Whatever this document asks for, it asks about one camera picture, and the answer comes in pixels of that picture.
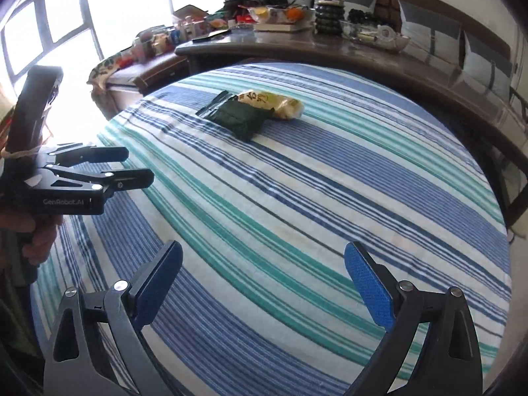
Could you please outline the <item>person left hand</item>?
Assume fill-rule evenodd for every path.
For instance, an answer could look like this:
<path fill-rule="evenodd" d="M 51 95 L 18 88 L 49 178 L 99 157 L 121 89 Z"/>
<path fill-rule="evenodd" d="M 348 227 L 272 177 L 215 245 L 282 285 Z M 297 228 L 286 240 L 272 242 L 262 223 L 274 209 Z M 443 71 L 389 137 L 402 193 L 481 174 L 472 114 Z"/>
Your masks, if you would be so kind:
<path fill-rule="evenodd" d="M 30 235 L 21 248 L 24 256 L 33 266 L 48 260 L 59 226 L 64 218 L 61 215 L 32 216 L 13 208 L 1 209 L 1 229 Z"/>

